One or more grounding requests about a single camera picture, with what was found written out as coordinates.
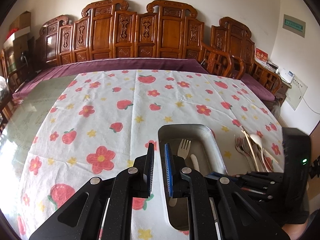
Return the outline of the white ceramic spoon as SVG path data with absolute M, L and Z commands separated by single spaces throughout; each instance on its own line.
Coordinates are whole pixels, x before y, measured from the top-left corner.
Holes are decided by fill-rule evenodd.
M 262 144 L 261 138 L 256 134 L 250 134 L 249 136 L 253 140 L 253 142 L 255 144 L 257 144 L 257 146 L 259 147 L 259 151 L 260 151 L 260 155 L 261 155 L 260 159 L 261 159 L 261 161 L 263 163 L 263 166 L 264 166 L 265 170 L 267 172 L 269 172 L 270 169 L 268 168 L 267 162 L 265 160 L 265 156 L 264 156 L 264 153 L 263 153 L 263 144 Z

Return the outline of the white plastic bag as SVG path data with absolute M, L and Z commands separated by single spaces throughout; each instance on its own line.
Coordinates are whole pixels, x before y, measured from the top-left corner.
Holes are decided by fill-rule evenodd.
M 10 95 L 10 90 L 4 77 L 0 76 L 0 101 Z

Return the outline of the cream plastic fork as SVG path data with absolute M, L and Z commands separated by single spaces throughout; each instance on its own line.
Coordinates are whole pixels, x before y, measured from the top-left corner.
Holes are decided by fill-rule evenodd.
M 182 139 L 178 147 L 177 155 L 186 159 L 190 151 L 191 141 L 187 139 Z

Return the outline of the carved wooden long sofa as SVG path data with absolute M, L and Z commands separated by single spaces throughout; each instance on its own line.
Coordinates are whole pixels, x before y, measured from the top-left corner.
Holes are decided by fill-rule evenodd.
M 154 0 L 139 14 L 126 0 L 102 0 L 81 15 L 74 23 L 60 15 L 42 25 L 35 41 L 37 70 L 100 59 L 200 57 L 204 22 L 187 3 Z

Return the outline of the metal rectangular tray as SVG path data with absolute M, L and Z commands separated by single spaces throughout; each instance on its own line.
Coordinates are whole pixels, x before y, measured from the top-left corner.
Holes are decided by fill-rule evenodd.
M 160 157 L 163 178 L 163 191 L 165 201 L 165 213 L 167 222 L 176 230 L 188 230 L 187 199 L 179 199 L 175 206 L 169 205 L 169 195 L 167 188 L 167 175 L 165 169 L 164 145 L 170 144 L 171 152 L 176 155 L 181 141 L 191 141 L 188 156 L 185 163 L 193 168 L 191 155 L 195 155 L 200 173 L 203 176 L 211 172 L 227 174 L 223 157 L 216 143 L 212 130 L 203 124 L 171 124 L 164 125 L 158 130 L 158 141 L 160 146 Z

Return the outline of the floral strawberry tablecloth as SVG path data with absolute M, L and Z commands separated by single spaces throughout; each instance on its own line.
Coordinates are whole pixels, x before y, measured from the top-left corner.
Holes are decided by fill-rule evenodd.
M 155 146 L 151 197 L 133 202 L 132 239 L 188 239 L 164 209 L 158 130 L 201 124 L 214 135 L 228 174 L 247 171 L 234 136 L 256 134 L 276 171 L 284 166 L 281 126 L 241 81 L 169 70 L 79 74 L 37 131 L 22 172 L 18 233 L 31 234 L 93 176 L 115 177 Z

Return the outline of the stacked cardboard boxes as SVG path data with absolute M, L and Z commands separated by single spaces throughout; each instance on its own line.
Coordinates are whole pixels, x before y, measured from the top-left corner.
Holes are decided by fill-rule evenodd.
M 28 36 L 30 33 L 31 12 L 20 14 L 9 26 L 9 33 L 4 42 L 5 56 L 8 65 L 20 64 L 20 57 L 24 51 L 28 51 Z

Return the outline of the white router box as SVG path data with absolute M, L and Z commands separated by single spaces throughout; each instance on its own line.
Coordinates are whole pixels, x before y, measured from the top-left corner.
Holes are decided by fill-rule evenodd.
M 280 75 L 281 79 L 284 80 L 288 84 L 291 84 L 291 82 L 295 76 L 293 74 L 293 72 L 291 72 L 287 69 L 284 69 L 284 68 L 280 69 L 279 75 Z

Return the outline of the green wall sign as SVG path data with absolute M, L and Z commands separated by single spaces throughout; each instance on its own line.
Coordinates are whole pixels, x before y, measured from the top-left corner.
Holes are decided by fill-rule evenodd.
M 283 29 L 291 31 L 301 37 L 305 37 L 306 23 L 295 17 L 284 14 Z

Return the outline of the grey bag on floor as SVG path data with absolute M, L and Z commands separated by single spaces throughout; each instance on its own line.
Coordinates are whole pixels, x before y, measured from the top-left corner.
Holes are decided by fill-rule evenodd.
M 275 98 L 274 102 L 272 103 L 271 113 L 273 116 L 278 119 L 281 114 L 281 104 L 278 98 Z

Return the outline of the purple sofa cushion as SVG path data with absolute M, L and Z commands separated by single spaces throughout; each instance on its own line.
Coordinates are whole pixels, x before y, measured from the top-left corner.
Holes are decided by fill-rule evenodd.
M 42 70 L 31 81 L 17 89 L 14 100 L 24 99 L 42 81 L 82 73 L 109 70 L 174 70 L 199 74 L 208 72 L 195 59 L 123 58 L 70 63 Z

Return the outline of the red greeting card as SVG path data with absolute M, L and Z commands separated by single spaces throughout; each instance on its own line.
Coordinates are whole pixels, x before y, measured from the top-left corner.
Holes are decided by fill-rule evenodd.
M 256 47 L 254 51 L 254 59 L 265 66 L 268 60 L 268 53 Z

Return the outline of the white wall poster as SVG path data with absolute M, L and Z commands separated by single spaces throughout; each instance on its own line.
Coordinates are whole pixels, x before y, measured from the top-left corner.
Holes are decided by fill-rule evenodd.
M 295 111 L 303 100 L 308 86 L 300 80 L 296 75 L 293 77 L 291 82 L 291 88 L 286 92 L 286 102 Z

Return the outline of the wooden side table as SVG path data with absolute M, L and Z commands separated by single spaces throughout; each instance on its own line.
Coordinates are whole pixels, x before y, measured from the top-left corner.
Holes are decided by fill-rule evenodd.
M 286 93 L 289 89 L 292 88 L 292 86 L 286 81 L 284 81 L 283 79 L 280 79 L 280 80 L 281 80 L 281 83 L 278 86 L 279 89 L 275 92 L 274 96 L 275 96 L 275 99 L 279 101 L 280 106 L 282 106 L 282 104 L 286 99 Z

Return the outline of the wooden chopstick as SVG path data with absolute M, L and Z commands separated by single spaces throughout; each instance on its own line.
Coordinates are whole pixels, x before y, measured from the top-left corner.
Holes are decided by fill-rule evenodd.
M 255 165 L 255 169 L 256 169 L 257 172 L 260 172 L 260 169 L 259 169 L 259 166 L 258 166 L 258 163 L 257 163 L 257 159 L 256 159 L 255 153 L 254 153 L 254 151 L 253 151 L 251 141 L 250 141 L 250 139 L 249 139 L 249 135 L 247 134 L 247 132 L 246 132 L 246 130 L 244 129 L 243 126 L 241 126 L 241 131 L 242 131 L 242 133 L 244 133 L 245 138 L 246 138 L 246 140 L 247 140 L 249 149 L 250 149 L 251 154 L 252 154 L 252 157 L 253 157 L 253 162 L 254 162 L 254 165 Z
M 257 144 L 261 150 L 261 152 L 266 153 L 269 158 L 271 158 L 275 163 L 279 164 L 279 162 L 263 147 L 263 141 L 261 137 L 256 134 L 250 134 L 249 137 L 253 140 L 255 144 Z

